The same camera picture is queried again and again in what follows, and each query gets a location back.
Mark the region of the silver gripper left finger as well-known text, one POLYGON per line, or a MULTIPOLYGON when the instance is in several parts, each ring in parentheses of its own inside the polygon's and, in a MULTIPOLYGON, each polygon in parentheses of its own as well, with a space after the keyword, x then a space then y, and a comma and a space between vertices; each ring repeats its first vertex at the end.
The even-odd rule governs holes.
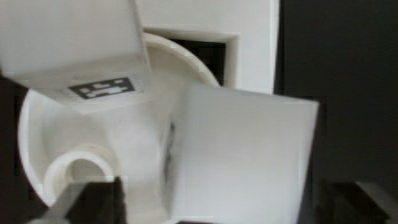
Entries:
POLYGON ((111 182, 72 183, 28 224, 127 224, 120 178, 111 182))

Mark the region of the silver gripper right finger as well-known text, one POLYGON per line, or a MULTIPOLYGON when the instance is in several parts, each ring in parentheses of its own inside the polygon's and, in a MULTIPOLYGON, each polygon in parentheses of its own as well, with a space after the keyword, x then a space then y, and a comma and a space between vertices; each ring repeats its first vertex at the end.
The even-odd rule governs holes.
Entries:
POLYGON ((398 201, 373 182, 319 182, 314 224, 398 224, 398 201))

